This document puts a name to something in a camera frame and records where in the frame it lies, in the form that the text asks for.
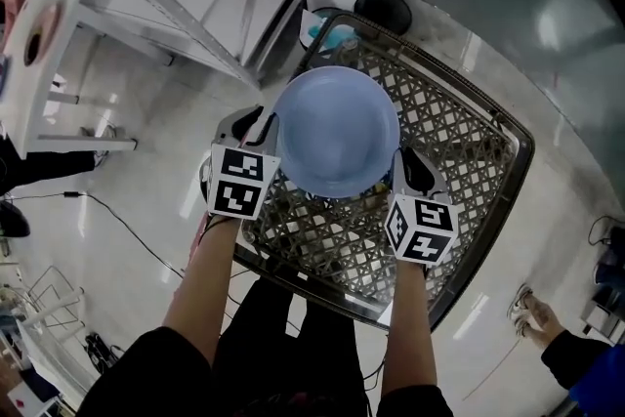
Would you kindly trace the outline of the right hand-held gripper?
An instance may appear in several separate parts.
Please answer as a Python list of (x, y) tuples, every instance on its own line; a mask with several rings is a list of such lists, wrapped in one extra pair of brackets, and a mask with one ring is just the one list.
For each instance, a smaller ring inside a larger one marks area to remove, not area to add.
[(459, 234), (458, 209), (442, 173), (410, 146), (397, 149), (390, 175), (387, 239), (401, 261), (438, 266)]

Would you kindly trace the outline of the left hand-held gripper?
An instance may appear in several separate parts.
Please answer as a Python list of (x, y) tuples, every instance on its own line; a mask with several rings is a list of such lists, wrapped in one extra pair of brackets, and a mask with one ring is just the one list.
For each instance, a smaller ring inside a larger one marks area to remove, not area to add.
[(247, 139), (263, 111), (257, 104), (219, 123), (207, 158), (207, 209), (211, 215), (258, 218), (280, 164), (276, 155), (279, 117), (275, 112), (257, 140)]

